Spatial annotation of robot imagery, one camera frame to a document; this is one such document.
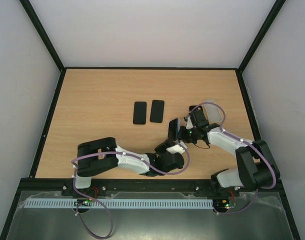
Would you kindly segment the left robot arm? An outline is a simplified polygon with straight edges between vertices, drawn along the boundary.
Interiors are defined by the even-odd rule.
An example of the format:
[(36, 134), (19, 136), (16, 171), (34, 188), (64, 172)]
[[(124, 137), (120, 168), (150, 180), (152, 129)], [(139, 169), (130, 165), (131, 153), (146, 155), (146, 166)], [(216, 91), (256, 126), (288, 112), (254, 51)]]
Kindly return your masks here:
[(171, 175), (171, 171), (179, 170), (174, 173), (177, 175), (188, 166), (183, 157), (186, 152), (186, 144), (178, 140), (157, 147), (154, 153), (144, 154), (123, 149), (113, 137), (84, 142), (77, 146), (77, 158), (72, 161), (76, 169), (75, 187), (89, 188), (92, 177), (115, 168), (146, 177)]

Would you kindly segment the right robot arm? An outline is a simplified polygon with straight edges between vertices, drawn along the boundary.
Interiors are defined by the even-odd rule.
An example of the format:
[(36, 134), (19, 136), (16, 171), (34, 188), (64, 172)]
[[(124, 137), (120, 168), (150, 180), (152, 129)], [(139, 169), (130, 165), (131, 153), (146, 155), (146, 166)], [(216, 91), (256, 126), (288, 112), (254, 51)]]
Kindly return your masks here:
[(214, 195), (223, 195), (229, 187), (251, 191), (275, 187), (280, 172), (265, 141), (250, 141), (226, 131), (221, 124), (210, 124), (202, 109), (191, 111), (184, 121), (186, 125), (178, 131), (183, 142), (196, 144), (201, 140), (236, 158), (236, 169), (224, 169), (213, 175), (210, 189)]

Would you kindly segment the phone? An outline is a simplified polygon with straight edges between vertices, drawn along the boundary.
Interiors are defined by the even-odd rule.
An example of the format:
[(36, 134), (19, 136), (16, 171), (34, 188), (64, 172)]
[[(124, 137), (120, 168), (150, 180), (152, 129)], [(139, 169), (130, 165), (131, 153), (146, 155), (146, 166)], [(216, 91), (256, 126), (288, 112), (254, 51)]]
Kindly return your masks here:
[(133, 124), (145, 125), (147, 119), (147, 103), (145, 101), (136, 101), (133, 109)]
[(168, 124), (167, 144), (173, 146), (178, 140), (178, 133), (180, 130), (180, 119), (175, 118)]

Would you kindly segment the black smartphone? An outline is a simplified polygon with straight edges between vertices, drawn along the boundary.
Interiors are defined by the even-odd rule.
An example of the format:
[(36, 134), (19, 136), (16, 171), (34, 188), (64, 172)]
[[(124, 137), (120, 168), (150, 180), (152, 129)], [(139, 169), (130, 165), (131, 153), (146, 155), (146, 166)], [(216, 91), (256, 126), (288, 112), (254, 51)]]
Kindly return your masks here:
[(151, 104), (150, 118), (151, 123), (162, 123), (164, 118), (165, 102), (154, 99)]

